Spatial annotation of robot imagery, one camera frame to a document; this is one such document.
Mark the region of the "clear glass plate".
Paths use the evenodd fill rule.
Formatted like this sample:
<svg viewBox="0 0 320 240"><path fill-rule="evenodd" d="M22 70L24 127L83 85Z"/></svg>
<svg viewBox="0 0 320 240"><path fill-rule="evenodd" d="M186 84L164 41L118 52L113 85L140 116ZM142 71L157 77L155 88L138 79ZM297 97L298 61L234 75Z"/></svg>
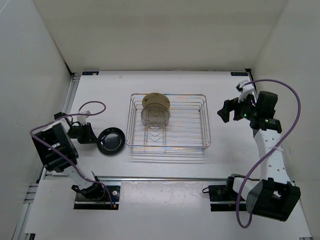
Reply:
<svg viewBox="0 0 320 240"><path fill-rule="evenodd" d="M169 109L158 103L151 103L141 111L141 119L144 121L150 119L168 121L170 119L170 115Z"/></svg>
<svg viewBox="0 0 320 240"><path fill-rule="evenodd" d="M149 120L142 120L142 125L148 128L165 128L169 124L169 120L163 119L149 119Z"/></svg>

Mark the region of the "cream ceramic plate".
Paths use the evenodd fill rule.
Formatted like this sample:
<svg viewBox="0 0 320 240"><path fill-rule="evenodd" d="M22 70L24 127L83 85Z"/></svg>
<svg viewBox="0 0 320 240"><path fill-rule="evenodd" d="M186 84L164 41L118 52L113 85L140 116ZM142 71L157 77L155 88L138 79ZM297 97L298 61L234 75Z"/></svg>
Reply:
<svg viewBox="0 0 320 240"><path fill-rule="evenodd" d="M145 108L150 104L160 104L166 109L170 109L171 103L168 97L162 93L151 92L142 99L142 107Z"/></svg>

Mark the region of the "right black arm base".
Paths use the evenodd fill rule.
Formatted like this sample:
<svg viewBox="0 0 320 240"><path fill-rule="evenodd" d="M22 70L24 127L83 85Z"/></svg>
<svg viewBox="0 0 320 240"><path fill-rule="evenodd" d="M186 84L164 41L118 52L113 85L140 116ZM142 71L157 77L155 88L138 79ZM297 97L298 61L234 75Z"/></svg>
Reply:
<svg viewBox="0 0 320 240"><path fill-rule="evenodd" d="M238 194L226 185L209 185L202 189L209 196L211 212L235 212Z"/></svg>

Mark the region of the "black glossy plate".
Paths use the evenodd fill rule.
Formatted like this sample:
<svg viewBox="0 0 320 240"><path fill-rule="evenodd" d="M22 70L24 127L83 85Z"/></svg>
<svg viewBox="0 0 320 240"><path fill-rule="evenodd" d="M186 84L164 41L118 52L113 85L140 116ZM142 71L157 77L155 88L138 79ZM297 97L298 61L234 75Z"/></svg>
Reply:
<svg viewBox="0 0 320 240"><path fill-rule="evenodd" d="M102 154L113 156L122 151L125 141L125 134L121 129L109 127L99 134L97 147Z"/></svg>

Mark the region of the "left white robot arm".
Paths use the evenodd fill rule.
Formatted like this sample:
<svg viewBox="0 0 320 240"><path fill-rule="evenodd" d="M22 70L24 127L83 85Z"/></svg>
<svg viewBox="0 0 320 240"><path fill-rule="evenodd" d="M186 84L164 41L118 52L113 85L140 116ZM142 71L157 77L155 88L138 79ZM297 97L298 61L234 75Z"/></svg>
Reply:
<svg viewBox="0 0 320 240"><path fill-rule="evenodd" d="M89 111L77 117L73 122L71 115L58 112L54 121L37 129L43 130L34 133L31 138L44 168L49 172L62 173L74 182L71 189L86 199L105 201L110 199L110 191L93 173L88 172L77 162L79 154L72 142L76 139L80 144L97 144L98 138L92 126L86 121Z"/></svg>

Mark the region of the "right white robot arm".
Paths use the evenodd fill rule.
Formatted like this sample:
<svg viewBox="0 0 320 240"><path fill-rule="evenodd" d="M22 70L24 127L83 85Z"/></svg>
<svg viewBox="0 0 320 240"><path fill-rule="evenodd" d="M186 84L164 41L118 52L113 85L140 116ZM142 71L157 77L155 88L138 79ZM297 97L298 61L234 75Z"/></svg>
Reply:
<svg viewBox="0 0 320 240"><path fill-rule="evenodd" d="M268 91L261 91L258 98L249 93L245 98L227 99L217 114L224 123L233 119L246 119L253 131L253 138L258 148L259 157L268 157L259 165L258 182L244 176L233 174L226 180L224 187L210 187L212 201L229 201L240 198L245 204L240 209L252 215L285 222L301 197L300 188L294 186L286 172L282 149L276 144L282 137L281 122L274 118L278 96Z"/></svg>

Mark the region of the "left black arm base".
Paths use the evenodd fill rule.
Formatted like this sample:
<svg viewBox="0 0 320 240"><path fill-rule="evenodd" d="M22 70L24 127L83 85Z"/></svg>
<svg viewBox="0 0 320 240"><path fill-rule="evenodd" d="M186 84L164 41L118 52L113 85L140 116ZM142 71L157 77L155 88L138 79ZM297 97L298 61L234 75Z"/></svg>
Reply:
<svg viewBox="0 0 320 240"><path fill-rule="evenodd" d="M108 192L100 185L94 183L88 188L80 190L78 185L72 185L76 192L73 208L75 210L118 210L121 196L120 185L107 185Z"/></svg>

